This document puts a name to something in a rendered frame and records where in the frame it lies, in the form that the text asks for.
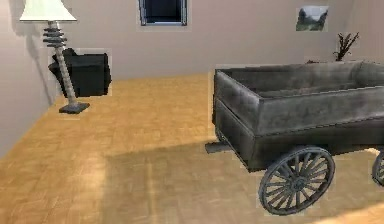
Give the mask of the framed landscape picture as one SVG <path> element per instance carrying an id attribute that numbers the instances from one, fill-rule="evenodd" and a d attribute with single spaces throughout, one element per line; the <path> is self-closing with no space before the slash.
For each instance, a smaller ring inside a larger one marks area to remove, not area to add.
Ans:
<path id="1" fill-rule="evenodd" d="M 298 11 L 297 31 L 322 31 L 328 15 L 328 6 L 307 5 Z"/>

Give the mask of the white shade floor lamp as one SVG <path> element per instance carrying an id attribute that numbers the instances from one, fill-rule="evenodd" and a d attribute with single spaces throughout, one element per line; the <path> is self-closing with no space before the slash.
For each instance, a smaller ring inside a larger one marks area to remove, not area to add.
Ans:
<path id="1" fill-rule="evenodd" d="M 46 22 L 48 24 L 48 27 L 44 29 L 43 42 L 55 50 L 68 100 L 68 103 L 61 107 L 59 112 L 79 114 L 87 109 L 90 104 L 78 102 L 75 96 L 63 56 L 67 39 L 59 27 L 60 22 L 73 22 L 76 21 L 76 18 L 68 11 L 61 0 L 26 0 L 19 20 L 21 22 Z"/>

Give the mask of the bare brown house plant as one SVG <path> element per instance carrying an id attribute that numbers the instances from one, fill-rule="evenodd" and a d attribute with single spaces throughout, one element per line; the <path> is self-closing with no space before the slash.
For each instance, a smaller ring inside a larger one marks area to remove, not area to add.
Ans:
<path id="1" fill-rule="evenodd" d="M 338 33 L 337 50 L 333 52 L 336 62 L 342 61 L 346 54 L 350 54 L 350 48 L 359 38 L 359 33 Z"/>

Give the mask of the dark window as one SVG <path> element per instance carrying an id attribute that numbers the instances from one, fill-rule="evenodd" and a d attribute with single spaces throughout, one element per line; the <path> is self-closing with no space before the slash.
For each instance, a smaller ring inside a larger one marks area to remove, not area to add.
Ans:
<path id="1" fill-rule="evenodd" d="M 142 26 L 186 26 L 187 0 L 138 0 Z"/>

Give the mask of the grey wooden wagon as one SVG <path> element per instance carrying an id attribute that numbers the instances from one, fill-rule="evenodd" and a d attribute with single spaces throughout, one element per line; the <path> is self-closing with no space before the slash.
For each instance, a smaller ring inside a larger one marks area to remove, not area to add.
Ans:
<path id="1" fill-rule="evenodd" d="M 384 63 L 337 61 L 218 68 L 209 153 L 233 151 L 264 173 L 263 208 L 291 215 L 329 188 L 337 155 L 374 148 L 384 187 Z"/>

